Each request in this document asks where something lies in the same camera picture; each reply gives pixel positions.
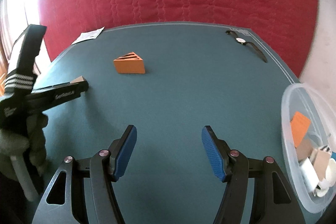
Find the gloved left hand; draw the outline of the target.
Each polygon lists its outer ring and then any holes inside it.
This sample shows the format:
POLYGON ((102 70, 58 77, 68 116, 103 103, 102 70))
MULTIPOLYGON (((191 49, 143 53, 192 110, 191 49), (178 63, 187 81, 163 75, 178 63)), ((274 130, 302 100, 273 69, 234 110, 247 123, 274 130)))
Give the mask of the gloved left hand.
POLYGON ((29 152, 30 163, 35 166, 41 175, 46 167, 46 138, 43 129, 49 122, 48 116, 43 113, 27 118, 27 132, 29 137, 1 129, 1 174, 10 180, 17 181, 11 156, 18 156, 29 152))

